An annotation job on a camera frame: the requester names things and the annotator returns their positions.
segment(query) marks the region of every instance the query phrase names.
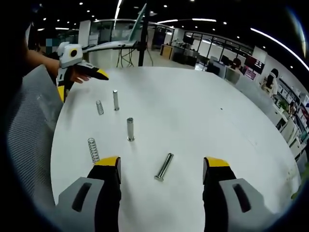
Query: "office desk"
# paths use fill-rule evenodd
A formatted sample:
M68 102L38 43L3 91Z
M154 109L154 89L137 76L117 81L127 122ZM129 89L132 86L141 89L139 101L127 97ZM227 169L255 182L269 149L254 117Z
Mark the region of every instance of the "office desk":
M283 112L275 104L272 104L272 109L269 111L267 116L275 126L278 126L278 123L280 123L281 124L280 127L281 127L288 121L288 119L283 114Z
M160 55L180 64L195 66L199 53L191 49L163 44Z
M55 202L92 168L87 140L100 158L121 157L120 231L203 231L203 158L229 162L281 212L300 178L293 154L267 116L212 73L163 67L107 71L109 81L74 84L60 113L51 155ZM118 90L119 111L112 91ZM99 116L96 100L104 114ZM126 119L134 118L135 140ZM174 158L164 182L154 180L167 153Z

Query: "coil spring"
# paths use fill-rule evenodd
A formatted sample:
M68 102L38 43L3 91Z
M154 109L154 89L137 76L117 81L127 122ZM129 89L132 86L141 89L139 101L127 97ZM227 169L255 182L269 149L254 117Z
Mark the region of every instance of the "coil spring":
M93 163L98 162L100 160L100 157L98 155L98 149L97 149L96 141L94 138L88 139L88 146L89 146L92 162Z
M104 109L103 109L103 106L102 106L101 101L98 100L96 103L97 103L98 114L99 114L99 115L104 114Z

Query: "hand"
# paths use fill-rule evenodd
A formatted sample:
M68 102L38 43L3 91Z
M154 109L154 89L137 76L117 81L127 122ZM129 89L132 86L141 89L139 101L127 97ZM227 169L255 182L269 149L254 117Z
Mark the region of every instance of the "hand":
M82 84L83 81L89 81L90 77L77 73L77 71L73 68L72 75L70 80Z

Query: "black ceiling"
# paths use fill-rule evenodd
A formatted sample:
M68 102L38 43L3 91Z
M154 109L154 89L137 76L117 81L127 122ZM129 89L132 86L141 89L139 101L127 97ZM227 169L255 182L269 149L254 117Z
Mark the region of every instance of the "black ceiling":
M262 48L287 67L309 89L308 70L284 48L250 30L260 30L292 49L309 65L309 55L304 57L300 39L295 32L287 9L292 9L303 26L305 36L309 39L309 12L303 0L148 0L150 9L157 13L150 21L158 22L170 19L210 18L217 22L179 21L167 23L176 28L184 26L187 30L218 34L243 44ZM136 19L146 0L122 0L118 18ZM43 8L37 13L38 27L78 27L86 19L114 18L118 0L50 0L41 2Z

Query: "metal cylinder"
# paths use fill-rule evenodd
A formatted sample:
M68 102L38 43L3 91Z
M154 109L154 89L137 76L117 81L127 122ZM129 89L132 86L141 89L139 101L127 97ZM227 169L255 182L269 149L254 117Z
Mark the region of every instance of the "metal cylinder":
M112 95L114 97L114 110L118 111L119 110L119 102L118 102L118 91L114 90L112 92Z
M101 101L97 101L97 109L98 109L98 114L99 115L102 115L102 114L104 114L104 110L103 110L103 106L102 106L102 103L101 103Z
M127 139L131 142L133 141L134 138L134 125L133 125L133 118L129 117L126 120L126 125L127 125Z
M162 165L160 171L158 172L157 175L154 176L154 178L155 178L156 180L158 180L158 181L163 181L163 180L164 180L163 177L164 177L164 175L165 175L165 172L166 172L166 170L167 170L167 168L168 168L168 166L169 166L169 164L170 164L170 162L171 162L173 156L174 156L174 154L172 154L172 153L169 153L169 154L168 154L168 156L166 157L166 160L165 160L165 162L163 163L163 165Z

